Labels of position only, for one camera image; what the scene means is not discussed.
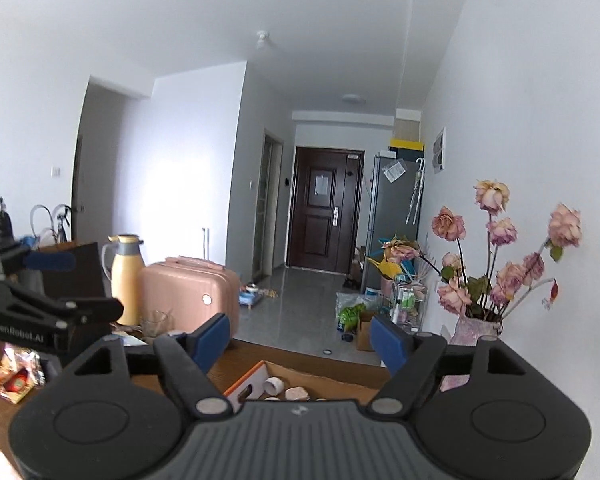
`brown box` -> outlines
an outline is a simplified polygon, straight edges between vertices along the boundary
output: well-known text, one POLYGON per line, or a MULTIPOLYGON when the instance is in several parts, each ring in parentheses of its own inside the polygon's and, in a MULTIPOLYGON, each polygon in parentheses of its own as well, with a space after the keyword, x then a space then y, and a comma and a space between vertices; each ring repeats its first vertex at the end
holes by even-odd
POLYGON ((420 140, 420 122, 396 119, 394 122, 394 139, 420 140))
POLYGON ((372 352, 370 332, 371 320, 375 316, 375 312, 360 312, 358 315, 358 336, 356 337, 356 348, 365 352, 372 352))
POLYGON ((349 268, 349 277, 358 283, 362 283, 362 265, 364 265, 365 262, 365 252, 365 246, 356 247, 356 255, 351 261, 351 266, 349 268))
MULTIPOLYGON (((360 404, 366 405, 378 392, 378 390, 367 388, 360 384, 342 383, 327 377, 298 372, 297 370, 285 368, 269 361, 260 361, 240 379, 235 381, 224 392, 224 396, 232 404, 234 410, 237 411, 240 405, 247 399, 265 399, 268 397, 264 392, 264 382, 270 377, 282 379, 285 383, 285 390, 302 386, 309 393, 311 400, 355 399, 360 404)), ((284 390, 277 397, 284 400, 284 390)))

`pink vase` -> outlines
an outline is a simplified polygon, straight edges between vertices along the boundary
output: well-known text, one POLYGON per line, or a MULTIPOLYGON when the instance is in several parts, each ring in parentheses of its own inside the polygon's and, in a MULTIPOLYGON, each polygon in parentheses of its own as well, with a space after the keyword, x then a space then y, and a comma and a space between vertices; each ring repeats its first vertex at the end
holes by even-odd
MULTIPOLYGON (((483 335, 499 335, 499 323, 473 319, 465 316, 458 316, 456 331, 449 344, 462 346, 475 346, 478 338, 483 335)), ((452 388, 457 388, 469 381, 468 375, 448 375, 442 379, 440 391, 444 392, 452 388)))
POLYGON ((384 276, 380 276, 380 293, 385 297, 391 296, 392 286, 394 282, 386 279, 384 276))

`bottle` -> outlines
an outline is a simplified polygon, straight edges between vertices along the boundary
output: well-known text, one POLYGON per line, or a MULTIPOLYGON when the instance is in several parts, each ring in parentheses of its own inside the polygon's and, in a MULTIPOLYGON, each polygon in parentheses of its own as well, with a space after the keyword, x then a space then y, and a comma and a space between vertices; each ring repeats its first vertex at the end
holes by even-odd
POLYGON ((100 255, 102 270, 111 281, 111 295, 124 307, 118 323, 137 325, 140 323, 141 289, 140 270, 144 268, 144 260, 140 254, 140 245, 144 243, 138 235, 116 235, 109 237, 110 243, 104 244, 100 255), (115 248, 116 256, 113 265, 108 269, 105 264, 107 249, 115 248))

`ceiling light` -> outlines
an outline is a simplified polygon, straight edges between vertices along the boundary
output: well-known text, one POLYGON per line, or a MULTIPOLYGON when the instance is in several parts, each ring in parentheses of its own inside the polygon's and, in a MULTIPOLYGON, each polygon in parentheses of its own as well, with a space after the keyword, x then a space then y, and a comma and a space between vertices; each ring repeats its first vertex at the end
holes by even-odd
POLYGON ((358 94, 344 94, 341 99, 349 105, 362 106, 366 103, 366 99, 358 94))
POLYGON ((265 48, 269 41, 269 33, 266 30, 260 30, 256 33, 258 41, 256 42, 256 48, 265 48))

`pink suitcase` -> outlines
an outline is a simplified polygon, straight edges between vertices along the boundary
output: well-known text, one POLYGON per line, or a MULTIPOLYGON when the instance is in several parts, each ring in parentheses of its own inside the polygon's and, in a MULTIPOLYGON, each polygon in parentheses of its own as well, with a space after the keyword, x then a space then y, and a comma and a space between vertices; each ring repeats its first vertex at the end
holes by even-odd
POLYGON ((238 275, 198 258, 167 258, 140 272, 142 312, 171 314, 170 330, 193 332, 216 313, 226 314, 231 336, 238 330, 238 275))

